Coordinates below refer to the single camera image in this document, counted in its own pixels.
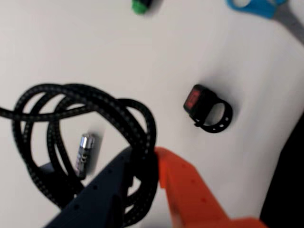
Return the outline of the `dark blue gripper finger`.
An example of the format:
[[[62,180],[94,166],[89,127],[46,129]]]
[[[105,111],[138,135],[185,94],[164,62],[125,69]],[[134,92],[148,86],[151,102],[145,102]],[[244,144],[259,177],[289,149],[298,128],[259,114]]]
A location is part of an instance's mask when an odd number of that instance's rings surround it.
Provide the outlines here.
[[[133,183],[131,152],[120,152],[46,227],[121,228]]]

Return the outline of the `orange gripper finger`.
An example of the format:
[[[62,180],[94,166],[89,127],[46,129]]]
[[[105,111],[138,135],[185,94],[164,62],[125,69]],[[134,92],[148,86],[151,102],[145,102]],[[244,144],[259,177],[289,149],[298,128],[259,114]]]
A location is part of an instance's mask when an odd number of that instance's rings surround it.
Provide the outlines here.
[[[229,218],[191,163],[163,147],[156,147],[155,153],[174,228],[265,227],[256,218]]]

